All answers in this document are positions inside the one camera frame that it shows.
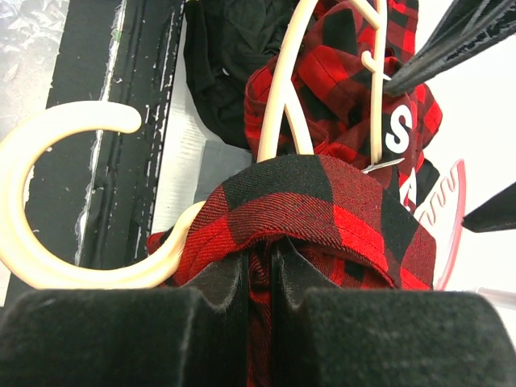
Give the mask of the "red black plaid shirt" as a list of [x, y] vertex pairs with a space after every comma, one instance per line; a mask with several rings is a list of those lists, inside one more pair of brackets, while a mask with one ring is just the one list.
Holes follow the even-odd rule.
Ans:
[[398, 164], [369, 171], [371, 74], [361, 57], [375, 31], [349, 1], [321, 1], [292, 82], [314, 147], [298, 155], [287, 123], [277, 157], [224, 181], [193, 221], [173, 280], [249, 253], [249, 386], [270, 386], [273, 244], [288, 237], [343, 288], [432, 288], [435, 240], [414, 219], [438, 172], [423, 155], [443, 113], [427, 85], [382, 98], [383, 154]]

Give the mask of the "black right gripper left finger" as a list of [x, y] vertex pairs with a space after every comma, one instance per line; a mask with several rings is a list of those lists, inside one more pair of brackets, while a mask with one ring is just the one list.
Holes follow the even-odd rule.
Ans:
[[4, 386], [243, 386], [248, 258], [179, 288], [39, 290], [1, 321]]

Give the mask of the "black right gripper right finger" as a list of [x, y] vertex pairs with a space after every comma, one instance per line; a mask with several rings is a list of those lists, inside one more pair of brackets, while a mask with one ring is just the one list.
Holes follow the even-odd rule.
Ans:
[[272, 255], [276, 386], [512, 386], [495, 309], [459, 292], [341, 289], [289, 245]]

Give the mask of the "pink plastic hanger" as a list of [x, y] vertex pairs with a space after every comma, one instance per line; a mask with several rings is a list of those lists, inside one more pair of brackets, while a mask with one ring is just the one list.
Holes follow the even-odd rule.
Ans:
[[465, 163], [458, 159], [434, 185], [415, 218], [436, 243], [434, 290], [445, 290], [456, 264], [462, 235], [467, 182]]

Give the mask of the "cream plastic hanger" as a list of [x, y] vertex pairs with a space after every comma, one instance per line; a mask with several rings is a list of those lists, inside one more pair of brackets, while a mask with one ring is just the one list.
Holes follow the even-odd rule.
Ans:
[[2, 101], [42, 106], [1, 142], [1, 261], [33, 289], [153, 287], [177, 268], [205, 136], [181, 59], [182, 1], [24, 1], [50, 22]]

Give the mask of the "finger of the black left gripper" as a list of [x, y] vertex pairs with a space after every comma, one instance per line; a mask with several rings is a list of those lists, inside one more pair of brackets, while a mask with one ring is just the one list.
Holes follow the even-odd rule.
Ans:
[[407, 92], [514, 33], [514, 0], [455, 0], [422, 48], [387, 81], [385, 92]]
[[515, 213], [515, 186], [510, 185], [465, 215], [462, 225], [476, 233], [514, 230]]

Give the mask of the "black garment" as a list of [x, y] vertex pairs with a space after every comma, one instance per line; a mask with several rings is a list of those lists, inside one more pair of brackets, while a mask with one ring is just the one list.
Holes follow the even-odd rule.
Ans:
[[249, 77], [280, 51], [293, 1], [205, 0], [185, 4], [186, 82], [206, 127], [237, 148]]

